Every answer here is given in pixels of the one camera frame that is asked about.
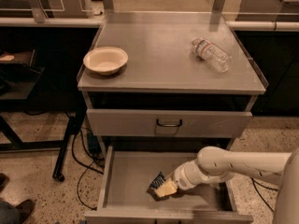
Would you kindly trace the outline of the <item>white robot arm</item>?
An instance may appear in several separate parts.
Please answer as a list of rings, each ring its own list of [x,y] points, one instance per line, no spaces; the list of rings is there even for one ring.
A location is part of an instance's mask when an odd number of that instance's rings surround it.
[[[171,174],[157,175],[149,189],[163,198],[180,189],[222,183],[236,174],[278,186],[273,224],[299,224],[299,149],[276,153],[204,147],[194,160],[181,164]]]

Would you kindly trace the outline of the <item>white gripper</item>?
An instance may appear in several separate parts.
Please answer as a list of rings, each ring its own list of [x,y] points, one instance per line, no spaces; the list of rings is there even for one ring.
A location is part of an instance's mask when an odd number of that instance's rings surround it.
[[[193,189],[200,184],[198,165],[194,161],[185,162],[167,174],[165,179],[154,191],[159,198],[176,193],[178,187],[183,190]]]

